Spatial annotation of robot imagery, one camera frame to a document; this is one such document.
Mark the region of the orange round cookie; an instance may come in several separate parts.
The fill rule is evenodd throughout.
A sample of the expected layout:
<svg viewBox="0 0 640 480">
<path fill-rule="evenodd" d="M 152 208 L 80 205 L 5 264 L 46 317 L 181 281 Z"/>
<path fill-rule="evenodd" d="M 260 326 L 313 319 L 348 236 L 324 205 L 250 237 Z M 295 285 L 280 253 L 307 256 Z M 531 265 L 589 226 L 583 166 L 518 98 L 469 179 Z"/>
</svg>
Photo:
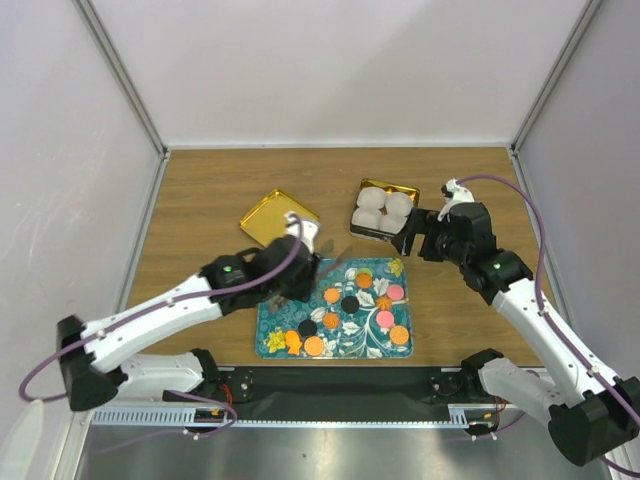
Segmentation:
<svg viewBox="0 0 640 480">
<path fill-rule="evenodd" d="M 324 291 L 324 299 L 328 304 L 335 304 L 341 299 L 341 291 L 338 288 L 328 288 Z"/>
<path fill-rule="evenodd" d="M 356 275 L 356 285 L 360 289 L 368 289 L 373 285 L 373 277 L 371 274 L 361 272 Z"/>
</svg>

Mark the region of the gold cookie tin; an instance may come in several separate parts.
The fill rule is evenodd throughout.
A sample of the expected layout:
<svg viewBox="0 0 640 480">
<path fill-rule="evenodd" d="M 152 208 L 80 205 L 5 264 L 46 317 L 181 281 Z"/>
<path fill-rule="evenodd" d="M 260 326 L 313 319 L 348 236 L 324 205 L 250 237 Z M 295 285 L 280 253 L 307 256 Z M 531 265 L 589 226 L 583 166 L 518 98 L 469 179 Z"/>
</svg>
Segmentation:
<svg viewBox="0 0 640 480">
<path fill-rule="evenodd" d="M 354 206 L 353 206 L 353 210 L 350 216 L 350 220 L 349 220 L 349 231 L 353 236 L 356 237 L 360 237 L 360 238 L 364 238 L 364 239 L 368 239 L 368 240 L 374 240 L 374 241 L 378 241 L 378 242 L 384 242 L 384 243 L 390 243 L 391 239 L 393 237 L 384 235 L 380 232 L 380 230 L 370 230 L 370 229 L 363 229 L 363 228 L 354 228 L 351 225 L 351 217 L 353 212 L 358 208 L 358 206 L 356 205 L 356 200 L 358 197 L 358 194 L 360 192 L 361 189 L 365 188 L 365 187 L 369 187 L 369 186 L 376 186 L 376 187 L 380 187 L 382 189 L 384 189 L 387 192 L 387 196 L 390 193 L 393 192 L 403 192 L 407 195 L 409 195 L 414 203 L 414 207 L 417 207 L 419 204 L 419 200 L 420 200 L 420 190 L 417 188 L 413 188 L 413 187 L 409 187 L 409 186 L 405 186 L 405 185 L 398 185 L 398 184 L 393 184 L 393 183 L 389 183 L 389 182 L 385 182 L 385 181 L 381 181 L 381 180 L 375 180 L 375 179 L 371 179 L 371 178 L 364 178 L 361 180 L 360 185 L 358 187 L 358 191 L 357 191 L 357 195 L 356 195 L 356 199 L 354 201 Z M 383 215 L 386 214 L 386 210 L 385 207 L 383 209 L 380 210 L 382 212 Z"/>
</svg>

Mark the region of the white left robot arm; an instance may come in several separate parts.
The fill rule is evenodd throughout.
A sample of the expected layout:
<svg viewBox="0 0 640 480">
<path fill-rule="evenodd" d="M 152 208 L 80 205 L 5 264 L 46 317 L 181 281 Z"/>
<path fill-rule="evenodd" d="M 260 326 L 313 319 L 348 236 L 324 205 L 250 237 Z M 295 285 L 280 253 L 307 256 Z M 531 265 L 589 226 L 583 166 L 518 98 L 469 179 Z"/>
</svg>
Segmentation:
<svg viewBox="0 0 640 480">
<path fill-rule="evenodd" d="M 212 355 L 144 349 L 196 325 L 249 310 L 274 297 L 309 300 L 320 257 L 312 234 L 287 233 L 264 248 L 223 255 L 176 287 L 102 319 L 70 315 L 57 324 L 58 365 L 70 409 L 83 412 L 117 397 L 213 398 L 220 377 Z"/>
</svg>

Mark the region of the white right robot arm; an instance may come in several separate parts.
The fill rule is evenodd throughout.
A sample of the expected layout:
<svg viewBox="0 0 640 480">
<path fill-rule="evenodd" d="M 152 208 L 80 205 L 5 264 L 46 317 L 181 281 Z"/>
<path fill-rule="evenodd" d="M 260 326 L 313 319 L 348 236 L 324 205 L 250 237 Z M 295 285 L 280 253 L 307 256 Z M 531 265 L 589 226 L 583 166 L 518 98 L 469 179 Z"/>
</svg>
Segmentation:
<svg viewBox="0 0 640 480">
<path fill-rule="evenodd" d="M 487 349 L 462 363 L 462 394 L 474 402 L 500 397 L 537 420 L 560 453 L 584 466 L 639 435 L 639 381 L 622 379 L 596 356 L 540 290 L 533 272 L 514 252 L 498 247 L 481 203 L 462 202 L 442 211 L 415 208 L 392 243 L 410 253 L 454 264 L 466 285 L 509 321 L 542 361 L 543 379 Z"/>
</svg>

